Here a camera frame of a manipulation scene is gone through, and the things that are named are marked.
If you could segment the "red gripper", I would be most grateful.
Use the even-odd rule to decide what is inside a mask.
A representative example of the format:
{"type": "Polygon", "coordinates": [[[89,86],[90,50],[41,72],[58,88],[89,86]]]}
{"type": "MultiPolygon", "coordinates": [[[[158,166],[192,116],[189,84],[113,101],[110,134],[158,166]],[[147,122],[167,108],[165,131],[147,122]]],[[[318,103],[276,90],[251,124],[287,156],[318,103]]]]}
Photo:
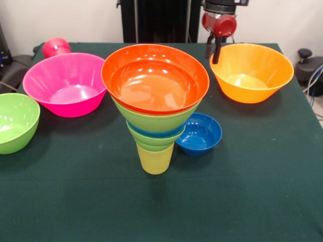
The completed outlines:
{"type": "Polygon", "coordinates": [[[213,53],[212,63],[217,64],[219,61],[222,37],[230,37],[234,34],[237,28],[237,21],[233,15],[211,15],[204,13],[202,16],[202,25],[205,29],[212,32],[206,41],[205,58],[210,58],[213,53],[212,41],[215,38],[216,48],[213,53]]]}

